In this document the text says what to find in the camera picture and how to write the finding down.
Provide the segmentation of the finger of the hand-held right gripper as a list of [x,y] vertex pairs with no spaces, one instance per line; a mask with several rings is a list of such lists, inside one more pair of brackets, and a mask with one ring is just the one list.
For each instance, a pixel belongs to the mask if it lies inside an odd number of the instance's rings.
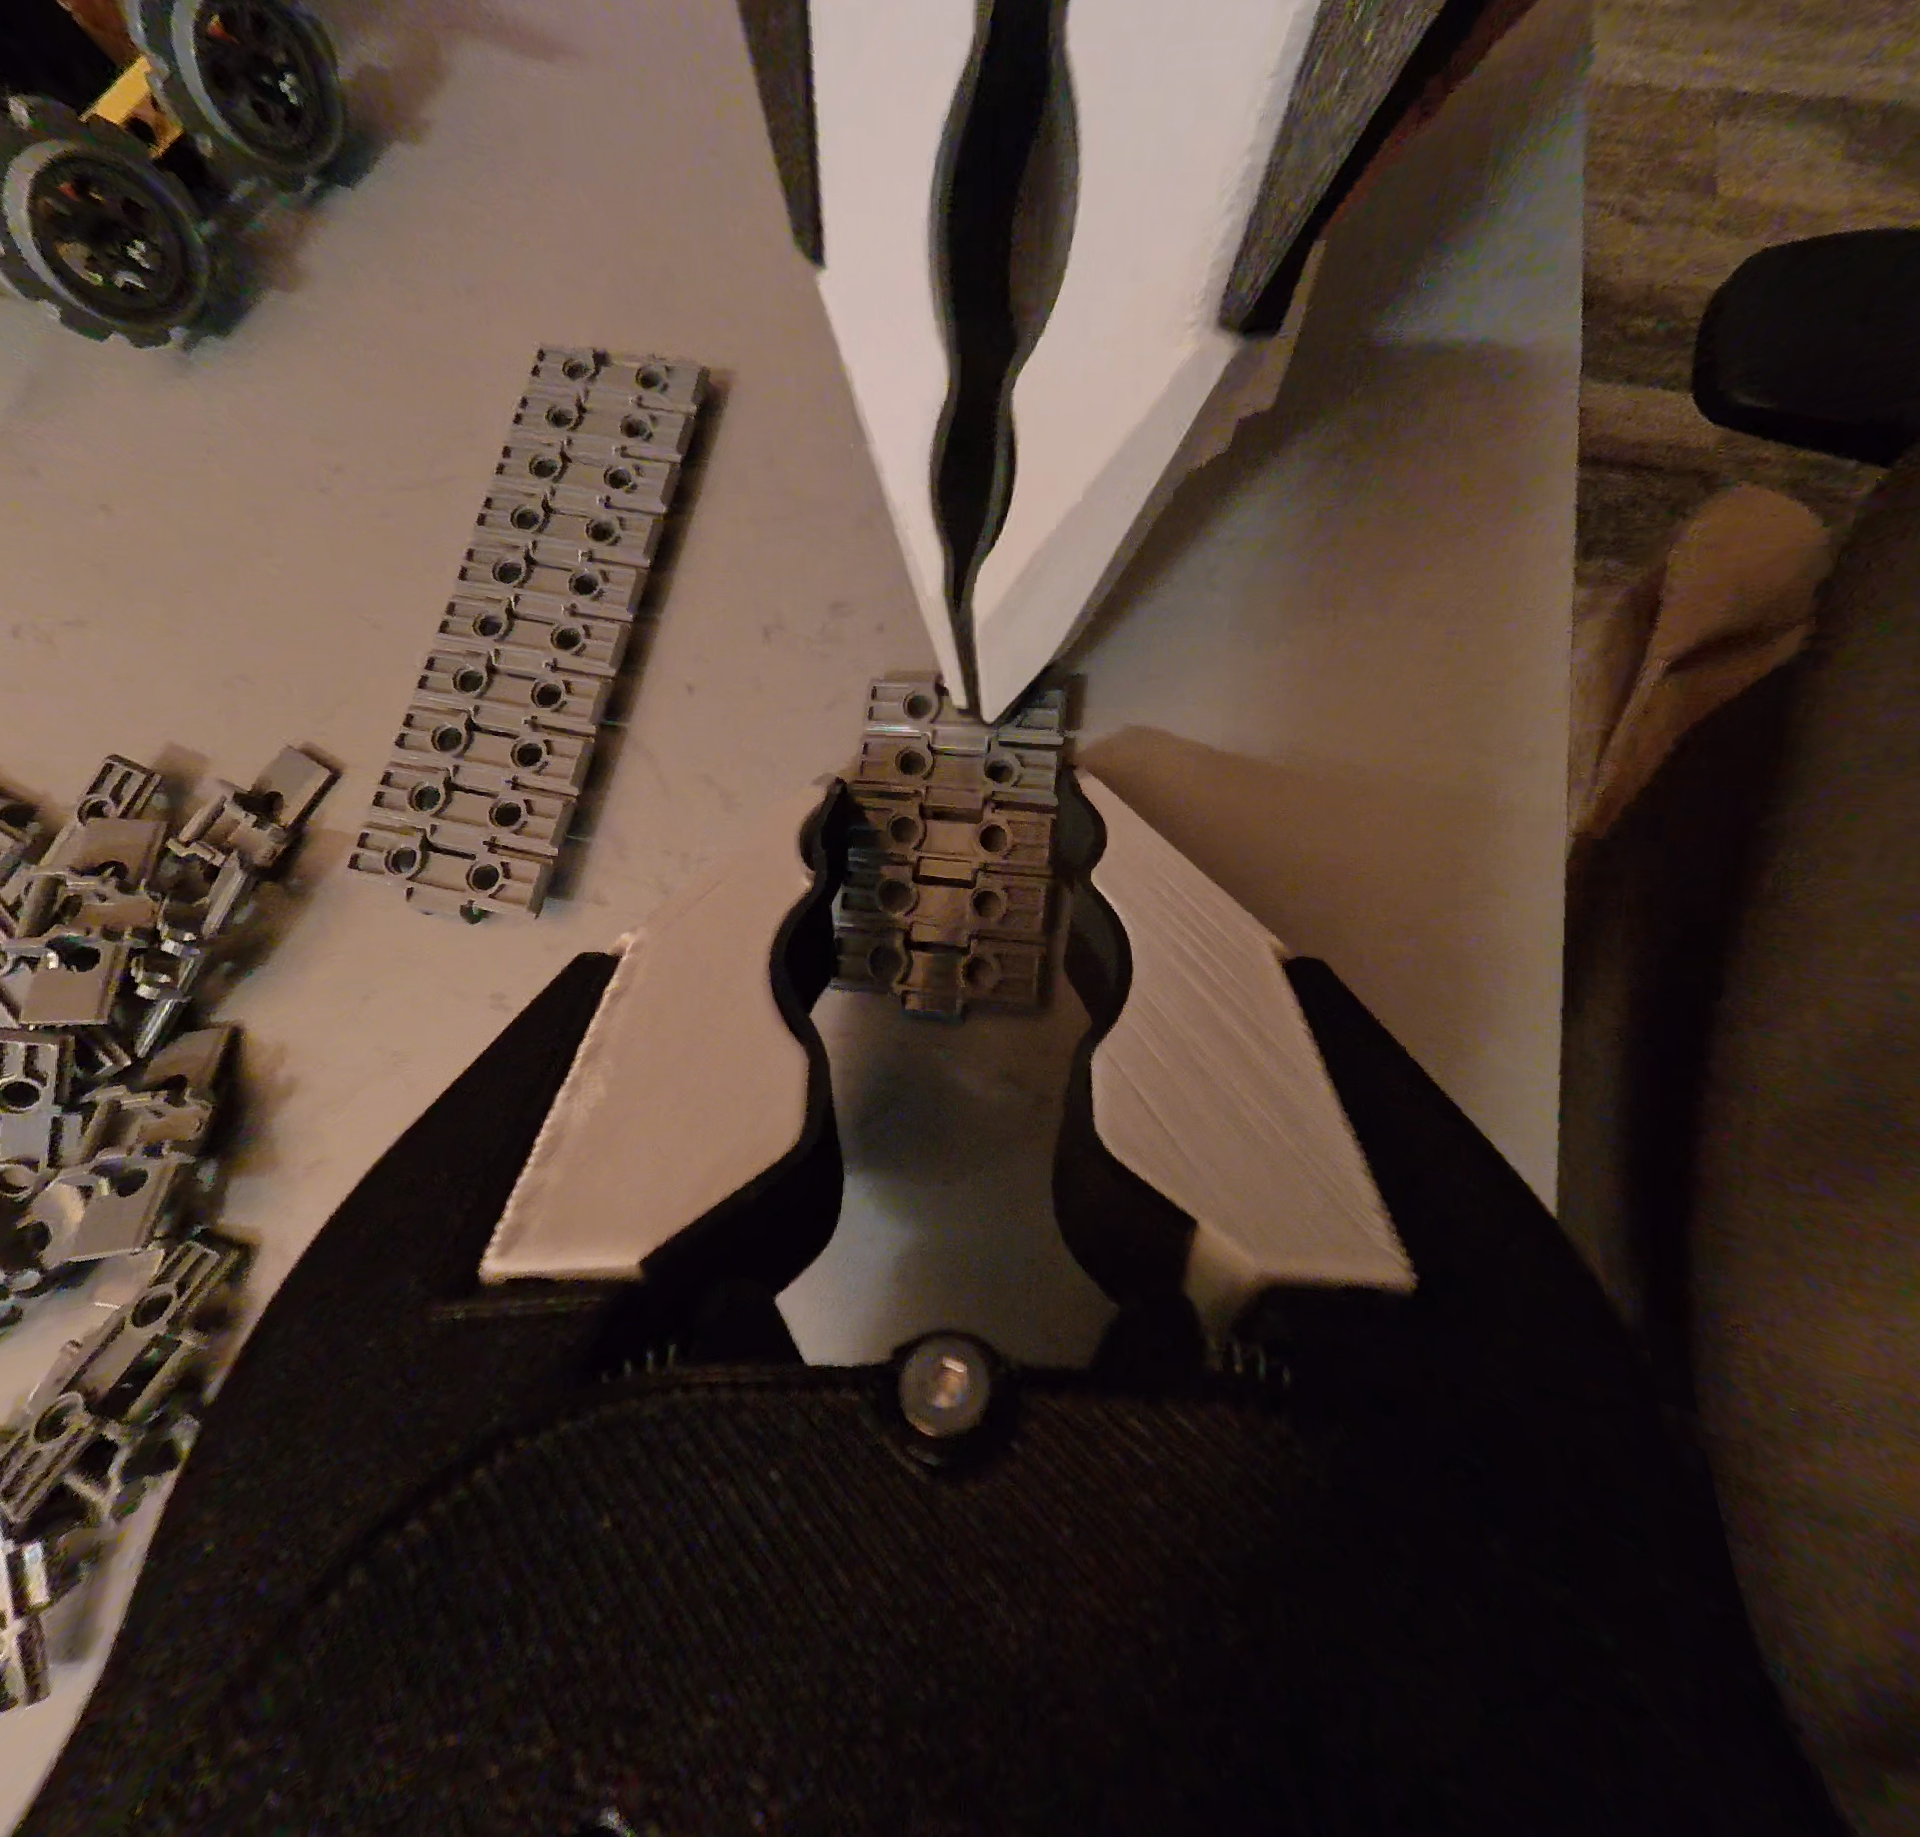
[[941,267],[953,122],[992,0],[806,0],[825,259],[821,295],[935,657],[962,703],[935,468],[949,393]]
[[1061,290],[1011,390],[1011,502],[974,579],[990,718],[1130,560],[1237,358],[1219,304],[1319,6],[1065,2],[1079,202]]

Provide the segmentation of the person's black shoe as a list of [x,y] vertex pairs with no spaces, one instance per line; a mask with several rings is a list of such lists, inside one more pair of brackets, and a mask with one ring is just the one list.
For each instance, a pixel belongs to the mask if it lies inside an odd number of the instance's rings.
[[1719,427],[1859,463],[1917,442],[1917,232],[1789,240],[1713,293],[1692,401]]

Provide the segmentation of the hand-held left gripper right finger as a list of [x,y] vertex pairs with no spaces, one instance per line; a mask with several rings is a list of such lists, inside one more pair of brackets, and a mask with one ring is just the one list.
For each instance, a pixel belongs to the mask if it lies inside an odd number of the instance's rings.
[[1088,1032],[1053,1190],[1079,1265],[1119,1308],[1187,1302],[1204,1329],[1272,1289],[1411,1295],[1284,946],[1091,775],[1064,842]]

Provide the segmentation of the short grey track strip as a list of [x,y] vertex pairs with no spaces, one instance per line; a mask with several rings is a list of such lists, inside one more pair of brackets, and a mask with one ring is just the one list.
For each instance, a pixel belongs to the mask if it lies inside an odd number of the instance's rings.
[[835,985],[910,1016],[1035,1011],[1050,978],[1069,690],[974,718],[935,678],[876,678],[846,793]]

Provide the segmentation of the person's grey clothing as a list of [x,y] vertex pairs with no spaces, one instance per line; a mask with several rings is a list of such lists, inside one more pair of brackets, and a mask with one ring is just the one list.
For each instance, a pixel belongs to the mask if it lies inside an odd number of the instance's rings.
[[1859,1833],[1915,1833],[1917,468],[1802,649],[1570,842],[1561,1218]]

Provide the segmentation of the person's beige trousers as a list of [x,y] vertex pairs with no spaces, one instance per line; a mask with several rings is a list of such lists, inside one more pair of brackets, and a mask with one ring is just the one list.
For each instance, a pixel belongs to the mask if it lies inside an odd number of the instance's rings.
[[1802,649],[1831,567],[1811,509],[1739,485],[1634,577],[1576,590],[1570,842],[1605,837],[1696,723]]

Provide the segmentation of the yellow black brick vehicle model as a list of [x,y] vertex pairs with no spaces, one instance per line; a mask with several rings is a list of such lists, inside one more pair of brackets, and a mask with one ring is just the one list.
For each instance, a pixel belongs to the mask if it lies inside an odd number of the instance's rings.
[[130,347],[228,328],[247,238],[337,168],[348,112],[305,0],[5,0],[5,298]]

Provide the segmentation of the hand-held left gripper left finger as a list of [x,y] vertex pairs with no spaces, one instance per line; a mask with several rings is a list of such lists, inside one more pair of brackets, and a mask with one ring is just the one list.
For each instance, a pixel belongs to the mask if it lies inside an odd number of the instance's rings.
[[786,1287],[841,1218],[813,1006],[834,967],[841,779],[817,779],[627,934],[481,1278]]

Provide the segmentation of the assembled grey track strip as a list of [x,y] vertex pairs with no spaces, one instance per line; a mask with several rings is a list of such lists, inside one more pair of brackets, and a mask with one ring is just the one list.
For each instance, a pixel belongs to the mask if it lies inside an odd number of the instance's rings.
[[539,350],[352,870],[464,922],[540,911],[706,399],[692,361]]

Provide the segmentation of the pile of grey track links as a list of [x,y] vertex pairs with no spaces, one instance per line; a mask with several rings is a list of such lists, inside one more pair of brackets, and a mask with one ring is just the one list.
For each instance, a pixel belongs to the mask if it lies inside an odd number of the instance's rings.
[[176,809],[110,757],[59,831],[5,796],[5,1327],[92,1280],[5,1422],[5,1710],[50,1694],[50,1609],[196,1439],[250,1261],[211,1226],[237,1029],[206,1020],[202,987],[335,776],[289,747]]

